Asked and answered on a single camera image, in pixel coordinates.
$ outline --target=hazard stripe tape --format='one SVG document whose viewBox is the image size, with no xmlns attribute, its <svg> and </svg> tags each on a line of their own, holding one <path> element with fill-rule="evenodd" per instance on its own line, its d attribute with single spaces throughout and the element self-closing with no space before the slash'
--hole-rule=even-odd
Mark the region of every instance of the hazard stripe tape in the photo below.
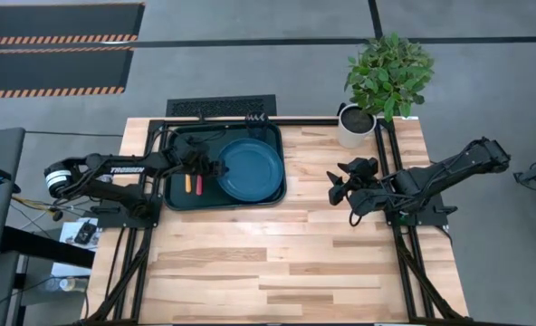
<svg viewBox="0 0 536 326">
<path fill-rule="evenodd" d="M 138 39 L 135 34 L 106 35 L 55 35 L 55 36 L 5 36 L 0 37 L 0 44 L 59 44 L 59 43 L 93 43 L 93 42 L 133 42 Z"/>
<path fill-rule="evenodd" d="M 0 99 L 26 98 L 39 96 L 74 96 L 74 95 L 110 95 L 122 94 L 125 87 L 82 87 L 82 88 L 58 88 L 36 90 L 11 90 L 0 91 Z"/>
<path fill-rule="evenodd" d="M 0 50 L 1 53 L 72 53 L 91 51 L 134 51 L 130 46 L 114 46 L 104 48 L 73 48 L 73 49 L 25 49 L 25 50 Z"/>
</svg>

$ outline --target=wooden tabletop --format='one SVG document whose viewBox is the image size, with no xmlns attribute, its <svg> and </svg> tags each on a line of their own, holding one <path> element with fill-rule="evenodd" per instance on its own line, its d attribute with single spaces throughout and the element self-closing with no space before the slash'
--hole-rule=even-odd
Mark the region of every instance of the wooden tabletop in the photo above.
<svg viewBox="0 0 536 326">
<path fill-rule="evenodd" d="M 128 120 L 121 155 L 143 155 L 148 123 Z M 405 168 L 428 165 L 419 121 L 397 118 L 395 125 Z M 341 174 L 339 162 L 377 157 L 374 135 L 360 148 L 345 149 L 336 140 L 336 127 L 281 131 L 288 192 L 280 204 L 162 209 L 151 242 L 140 323 L 407 321 L 393 235 L 384 214 L 368 214 L 351 227 L 346 201 L 331 206 L 328 200 L 326 171 Z M 388 139 L 385 144 L 392 165 Z M 137 182 L 137 176 L 119 176 L 116 182 Z M 431 226 L 417 231 L 428 277 L 466 315 L 449 240 Z M 103 301 L 119 232 L 106 230 L 100 238 L 89 287 L 91 312 Z M 422 316 L 418 283 L 412 274 L 411 279 Z M 129 316 L 134 284 L 132 280 L 124 316 Z"/>
</svg>

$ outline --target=concrete floor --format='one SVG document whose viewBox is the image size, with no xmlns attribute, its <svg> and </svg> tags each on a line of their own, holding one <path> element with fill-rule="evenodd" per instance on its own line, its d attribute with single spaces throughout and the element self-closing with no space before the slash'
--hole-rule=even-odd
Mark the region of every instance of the concrete floor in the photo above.
<svg viewBox="0 0 536 326">
<path fill-rule="evenodd" d="M 0 0 L 4 3 L 99 1 Z M 536 36 L 536 0 L 378 0 L 385 33 L 408 37 Z M 260 37 L 370 37 L 365 0 L 148 0 L 140 41 Z M 536 160 L 536 43 L 427 45 L 435 78 L 420 116 L 439 160 L 472 139 L 497 139 L 510 171 L 473 177 L 444 192 L 455 258 L 471 315 L 536 325 L 536 193 L 511 172 Z M 276 94 L 281 115 L 332 115 L 348 94 L 346 58 L 357 46 L 140 49 L 122 95 L 1 99 L 0 128 L 121 133 L 127 117 L 165 114 L 172 98 Z M 18 183 L 49 199 L 43 169 L 57 159 L 115 153 L 117 138 L 27 135 Z M 8 223 L 23 225 L 11 211 Z M 50 219 L 45 228 L 57 225 Z M 79 317 L 81 300 L 30 307 L 25 325 Z"/>
</svg>

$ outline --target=red marker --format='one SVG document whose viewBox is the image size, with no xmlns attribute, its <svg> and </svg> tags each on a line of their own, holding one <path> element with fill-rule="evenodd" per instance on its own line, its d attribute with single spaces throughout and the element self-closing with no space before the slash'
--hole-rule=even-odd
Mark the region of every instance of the red marker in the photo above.
<svg viewBox="0 0 536 326">
<path fill-rule="evenodd" d="M 204 181 L 202 180 L 201 175 L 197 175 L 197 179 L 196 179 L 196 195 L 202 196 L 203 192 L 204 192 Z"/>
</svg>

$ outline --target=green plant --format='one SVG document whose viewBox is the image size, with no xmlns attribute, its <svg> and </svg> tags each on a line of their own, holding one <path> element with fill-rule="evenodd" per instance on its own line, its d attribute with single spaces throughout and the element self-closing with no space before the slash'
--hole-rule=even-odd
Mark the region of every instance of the green plant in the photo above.
<svg viewBox="0 0 536 326">
<path fill-rule="evenodd" d="M 399 38 L 396 33 L 371 40 L 357 59 L 349 57 L 350 72 L 344 90 L 350 86 L 350 101 L 363 112 L 377 115 L 381 111 L 387 121 L 394 115 L 408 117 L 411 104 L 423 104 L 418 93 L 431 80 L 434 60 L 421 45 Z"/>
</svg>

